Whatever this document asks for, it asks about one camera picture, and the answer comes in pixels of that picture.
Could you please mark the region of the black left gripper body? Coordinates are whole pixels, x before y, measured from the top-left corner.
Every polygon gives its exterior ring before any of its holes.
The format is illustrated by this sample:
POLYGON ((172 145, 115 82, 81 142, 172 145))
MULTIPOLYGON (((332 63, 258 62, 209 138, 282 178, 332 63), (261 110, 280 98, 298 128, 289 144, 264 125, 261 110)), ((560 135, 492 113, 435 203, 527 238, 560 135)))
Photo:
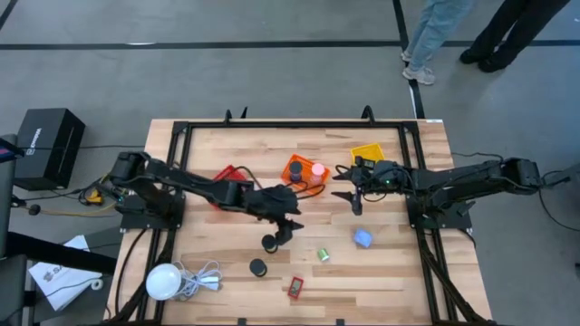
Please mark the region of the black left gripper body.
POLYGON ((300 214, 298 198, 292 189, 282 185, 251 190, 248 192, 248 213, 258 220, 265 219, 270 224, 276 224, 278 230, 289 231, 291 240, 295 230, 289 221, 293 219, 286 216, 300 214))

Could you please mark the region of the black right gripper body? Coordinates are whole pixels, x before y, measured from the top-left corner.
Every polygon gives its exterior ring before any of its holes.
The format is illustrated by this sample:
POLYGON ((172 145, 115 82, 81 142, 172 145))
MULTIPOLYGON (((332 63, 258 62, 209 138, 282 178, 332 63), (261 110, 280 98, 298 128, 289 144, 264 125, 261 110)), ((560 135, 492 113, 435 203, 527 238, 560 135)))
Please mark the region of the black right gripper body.
POLYGON ((351 181, 355 186, 352 210, 363 213, 362 198, 369 194, 403 194, 406 188, 406 170, 394 161, 372 161, 361 156, 355 158, 351 168, 351 181))

